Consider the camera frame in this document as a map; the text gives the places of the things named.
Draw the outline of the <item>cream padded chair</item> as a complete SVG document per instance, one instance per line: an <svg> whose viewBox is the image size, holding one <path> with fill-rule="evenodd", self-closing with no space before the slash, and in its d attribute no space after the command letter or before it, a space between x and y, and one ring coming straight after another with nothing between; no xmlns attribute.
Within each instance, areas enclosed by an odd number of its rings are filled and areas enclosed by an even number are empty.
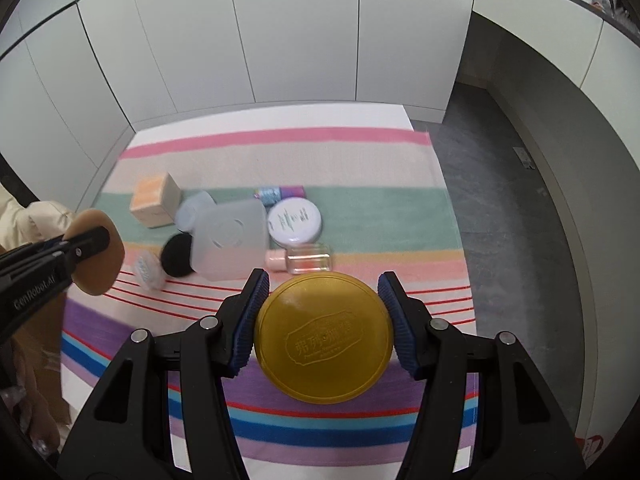
<svg viewBox="0 0 640 480"><path fill-rule="evenodd" d="M2 252L63 235L75 218L73 211L53 200L23 207L3 185L0 185L0 210Z"/></svg>

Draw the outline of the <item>white round compact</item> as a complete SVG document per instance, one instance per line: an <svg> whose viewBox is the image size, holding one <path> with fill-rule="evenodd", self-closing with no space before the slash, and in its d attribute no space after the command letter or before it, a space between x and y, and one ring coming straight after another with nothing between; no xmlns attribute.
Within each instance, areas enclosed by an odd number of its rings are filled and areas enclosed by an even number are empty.
<svg viewBox="0 0 640 480"><path fill-rule="evenodd" d="M287 198L270 208L267 226L271 239L281 247L313 243L322 231L322 215L306 198Z"/></svg>

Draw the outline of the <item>beige makeup sponge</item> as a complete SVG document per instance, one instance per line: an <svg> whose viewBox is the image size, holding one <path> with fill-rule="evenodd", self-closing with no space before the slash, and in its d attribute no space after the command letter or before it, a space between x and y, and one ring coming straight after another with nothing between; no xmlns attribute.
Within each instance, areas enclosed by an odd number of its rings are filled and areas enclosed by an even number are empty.
<svg viewBox="0 0 640 480"><path fill-rule="evenodd" d="M111 235L111 243L101 252L82 262L72 272L73 282L87 295L100 296L115 283L125 258L122 238L111 218L103 211L87 209L72 221L65 234L72 236L88 231L95 226L105 226Z"/></svg>

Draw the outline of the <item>small peach clear bottle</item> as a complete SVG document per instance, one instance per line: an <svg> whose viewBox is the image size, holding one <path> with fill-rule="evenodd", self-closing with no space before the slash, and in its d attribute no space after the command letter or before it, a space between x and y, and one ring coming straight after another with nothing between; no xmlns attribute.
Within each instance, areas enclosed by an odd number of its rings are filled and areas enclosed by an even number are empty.
<svg viewBox="0 0 640 480"><path fill-rule="evenodd" d="M300 275L332 270L332 254L328 246L303 244L266 252L265 266L269 271Z"/></svg>

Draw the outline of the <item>blue purple small tube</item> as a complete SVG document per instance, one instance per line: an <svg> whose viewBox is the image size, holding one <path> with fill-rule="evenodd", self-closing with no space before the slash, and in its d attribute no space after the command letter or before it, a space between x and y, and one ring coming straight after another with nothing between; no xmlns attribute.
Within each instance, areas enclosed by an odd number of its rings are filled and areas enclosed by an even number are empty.
<svg viewBox="0 0 640 480"><path fill-rule="evenodd" d="M265 207L270 208L281 200L305 198L306 191L302 186L264 186L256 188L254 197Z"/></svg>

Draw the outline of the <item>red gold tin can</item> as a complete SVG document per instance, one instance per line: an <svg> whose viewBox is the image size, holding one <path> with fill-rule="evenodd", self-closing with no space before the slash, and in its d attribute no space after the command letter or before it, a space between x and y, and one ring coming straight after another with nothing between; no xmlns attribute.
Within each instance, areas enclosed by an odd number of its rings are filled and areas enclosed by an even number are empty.
<svg viewBox="0 0 640 480"><path fill-rule="evenodd" d="M322 272L292 278L269 296L255 325L257 362L295 400L350 401L383 376L393 323L373 289L352 276Z"/></svg>

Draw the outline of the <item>brown cardboard box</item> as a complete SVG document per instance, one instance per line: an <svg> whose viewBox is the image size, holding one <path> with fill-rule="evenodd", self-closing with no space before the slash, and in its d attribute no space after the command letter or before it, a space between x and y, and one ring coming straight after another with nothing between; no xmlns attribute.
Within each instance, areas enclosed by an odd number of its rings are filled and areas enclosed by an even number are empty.
<svg viewBox="0 0 640 480"><path fill-rule="evenodd" d="M70 422L70 407L61 386L62 329L66 293L62 292L34 314L14 335L35 372L38 391L47 400L53 419Z"/></svg>

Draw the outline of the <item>orange beige cube box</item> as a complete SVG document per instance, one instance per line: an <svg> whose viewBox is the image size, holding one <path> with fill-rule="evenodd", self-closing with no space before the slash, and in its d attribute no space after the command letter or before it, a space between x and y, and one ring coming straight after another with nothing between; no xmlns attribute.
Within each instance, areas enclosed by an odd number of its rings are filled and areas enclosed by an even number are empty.
<svg viewBox="0 0 640 480"><path fill-rule="evenodd" d="M164 172L140 179L134 187L129 211L146 228L169 226L181 202L181 188Z"/></svg>

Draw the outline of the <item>light blue round case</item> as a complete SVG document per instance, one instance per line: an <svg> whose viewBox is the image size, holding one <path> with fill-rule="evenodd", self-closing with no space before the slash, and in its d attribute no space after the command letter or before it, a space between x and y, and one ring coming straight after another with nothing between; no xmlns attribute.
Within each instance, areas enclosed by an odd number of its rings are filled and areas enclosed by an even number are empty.
<svg viewBox="0 0 640 480"><path fill-rule="evenodd" d="M187 197L179 205L175 214L175 226L180 232L191 232L198 215L216 206L212 196L206 191Z"/></svg>

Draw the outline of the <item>black round puff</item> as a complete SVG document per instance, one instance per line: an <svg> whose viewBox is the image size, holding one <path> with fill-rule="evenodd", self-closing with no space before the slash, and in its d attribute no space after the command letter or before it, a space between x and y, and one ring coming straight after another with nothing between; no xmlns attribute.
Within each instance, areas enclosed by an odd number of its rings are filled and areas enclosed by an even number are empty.
<svg viewBox="0 0 640 480"><path fill-rule="evenodd" d="M193 236L180 232L172 236L160 252L160 265L171 278L184 278L194 272L191 266Z"/></svg>

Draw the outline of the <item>translucent square container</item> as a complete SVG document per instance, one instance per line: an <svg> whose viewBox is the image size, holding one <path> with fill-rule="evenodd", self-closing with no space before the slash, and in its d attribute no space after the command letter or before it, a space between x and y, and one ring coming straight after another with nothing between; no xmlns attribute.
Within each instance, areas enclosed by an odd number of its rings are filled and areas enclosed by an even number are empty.
<svg viewBox="0 0 640 480"><path fill-rule="evenodd" d="M264 264L265 206L254 198L201 210L192 231L191 268L212 282L244 280Z"/></svg>

